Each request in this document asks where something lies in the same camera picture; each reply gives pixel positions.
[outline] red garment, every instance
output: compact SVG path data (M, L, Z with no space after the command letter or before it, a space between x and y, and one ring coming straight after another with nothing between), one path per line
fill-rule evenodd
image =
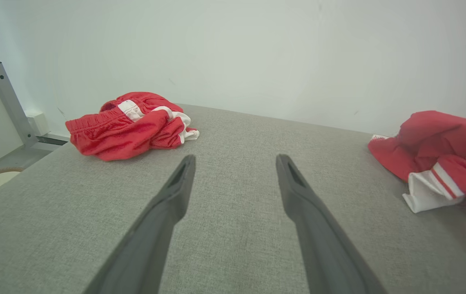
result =
M371 140L369 150L405 182L409 173L431 170L448 199L466 195L466 118L416 112L395 138Z
M66 122L71 143L85 156L132 158L149 149L174 149L199 132L182 108L148 92L127 93L104 104L98 114Z

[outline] gray fabric surface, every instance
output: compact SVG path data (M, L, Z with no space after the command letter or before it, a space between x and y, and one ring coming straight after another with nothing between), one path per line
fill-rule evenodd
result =
M64 145L0 188L0 293L79 293L186 154L161 293L308 293L275 156L291 156L391 293L466 292L466 202L412 214L371 135L184 106L197 141L103 162Z

